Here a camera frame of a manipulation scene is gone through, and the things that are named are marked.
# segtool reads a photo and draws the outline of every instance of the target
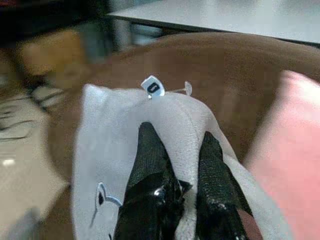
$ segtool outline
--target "white fabric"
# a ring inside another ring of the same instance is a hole
[[[292,234],[280,210],[237,161],[210,109],[183,94],[167,92],[148,99],[140,89],[86,85],[83,118],[77,133],[73,165],[72,215],[77,240],[109,240],[118,207],[105,203],[96,214],[96,188],[103,182],[107,194],[123,202],[138,146],[139,126],[150,122],[162,140],[178,179],[193,185],[186,194],[185,213],[176,239],[194,239],[199,151],[206,131],[219,140],[223,160],[241,186],[264,240],[290,240]]]

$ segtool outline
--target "white table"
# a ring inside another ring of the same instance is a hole
[[[256,34],[320,45],[319,0],[162,0],[108,17],[161,28]]]

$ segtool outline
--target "pink cushion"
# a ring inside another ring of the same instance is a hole
[[[282,209],[295,239],[320,231],[320,85],[285,71],[246,167]]]

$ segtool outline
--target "brown couch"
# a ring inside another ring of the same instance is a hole
[[[282,70],[320,81],[320,50],[269,37],[235,33],[191,33],[165,37],[88,67],[52,114],[48,147],[55,169],[71,179],[76,130],[81,120],[81,86],[139,88],[149,75],[166,89],[192,83],[192,96],[206,103],[236,155],[243,161],[271,106]],[[60,194],[42,231],[47,240],[72,239],[70,189]]]

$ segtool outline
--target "floor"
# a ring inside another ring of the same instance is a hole
[[[0,101],[0,239],[31,209],[44,218],[68,185],[50,166],[48,119],[23,93]]]

